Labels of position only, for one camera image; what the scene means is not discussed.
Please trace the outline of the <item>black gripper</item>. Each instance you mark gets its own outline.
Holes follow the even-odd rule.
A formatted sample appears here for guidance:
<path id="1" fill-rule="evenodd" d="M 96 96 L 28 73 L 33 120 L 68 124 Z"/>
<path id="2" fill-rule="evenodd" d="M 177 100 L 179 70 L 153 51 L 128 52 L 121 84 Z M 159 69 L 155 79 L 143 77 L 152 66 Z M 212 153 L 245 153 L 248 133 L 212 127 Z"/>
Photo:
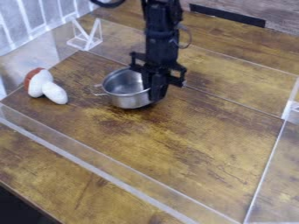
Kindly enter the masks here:
<path id="1" fill-rule="evenodd" d="M 141 74 L 144 89 L 151 88 L 151 101 L 159 102 L 165 96 L 168 85 L 179 88 L 184 86 L 187 68 L 177 62 L 169 65 L 151 64 L 140 52 L 131 52 L 129 56 L 129 69 Z"/>

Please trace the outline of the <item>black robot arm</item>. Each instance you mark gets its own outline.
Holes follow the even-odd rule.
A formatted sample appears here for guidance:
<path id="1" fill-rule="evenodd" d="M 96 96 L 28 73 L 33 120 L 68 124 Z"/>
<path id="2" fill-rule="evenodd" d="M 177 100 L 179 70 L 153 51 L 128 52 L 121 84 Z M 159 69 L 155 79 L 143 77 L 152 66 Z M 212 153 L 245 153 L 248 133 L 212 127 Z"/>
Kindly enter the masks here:
<path id="1" fill-rule="evenodd" d="M 149 101 L 159 102 L 169 85 L 183 87 L 187 73 L 177 63 L 183 8 L 179 0 L 141 0 L 141 8 L 145 49 L 144 53 L 129 53 L 129 68 L 141 74 Z"/>

